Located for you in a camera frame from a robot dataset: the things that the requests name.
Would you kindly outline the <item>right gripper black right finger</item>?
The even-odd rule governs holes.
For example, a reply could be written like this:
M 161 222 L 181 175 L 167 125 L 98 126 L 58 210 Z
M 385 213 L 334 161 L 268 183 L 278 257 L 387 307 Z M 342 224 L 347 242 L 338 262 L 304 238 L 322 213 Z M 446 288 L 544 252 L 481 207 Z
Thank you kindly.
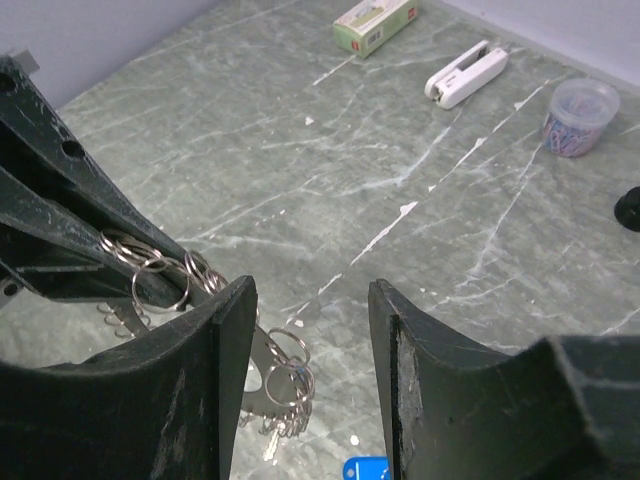
M 507 355 L 383 279 L 368 313 L 392 478 L 638 477 L 637 337 L 546 336 Z

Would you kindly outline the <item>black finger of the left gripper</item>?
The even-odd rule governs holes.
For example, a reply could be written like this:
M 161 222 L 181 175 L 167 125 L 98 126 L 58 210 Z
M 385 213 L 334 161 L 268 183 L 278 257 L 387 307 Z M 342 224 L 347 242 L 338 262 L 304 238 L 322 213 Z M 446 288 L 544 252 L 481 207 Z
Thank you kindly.
M 1 59 L 3 169 L 14 175 L 28 169 L 54 171 L 75 184 L 81 182 L 82 175 L 96 170 L 109 178 L 10 56 Z M 190 295 L 192 300 L 206 297 L 201 292 Z
M 145 218 L 101 171 L 75 184 L 54 171 L 1 171 L 1 265 L 30 291 L 53 301 L 138 297 L 170 307 L 183 298 L 178 273 L 138 273 L 107 252 L 105 234 L 122 232 L 162 254 L 183 250 Z

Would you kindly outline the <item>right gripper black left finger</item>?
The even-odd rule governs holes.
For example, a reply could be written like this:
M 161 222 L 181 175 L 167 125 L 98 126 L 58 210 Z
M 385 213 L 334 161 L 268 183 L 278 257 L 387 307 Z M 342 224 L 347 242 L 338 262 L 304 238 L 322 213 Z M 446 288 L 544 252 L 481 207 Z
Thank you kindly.
M 1 366 L 5 479 L 226 479 L 255 281 L 80 364 Z

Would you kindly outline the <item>blue tagged key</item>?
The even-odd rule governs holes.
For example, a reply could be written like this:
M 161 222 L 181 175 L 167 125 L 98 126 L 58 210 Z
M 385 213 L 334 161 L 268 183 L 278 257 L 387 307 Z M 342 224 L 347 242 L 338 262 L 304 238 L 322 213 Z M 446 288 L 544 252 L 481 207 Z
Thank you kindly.
M 344 480 L 390 480 L 389 462 L 383 456 L 356 456 L 345 461 Z

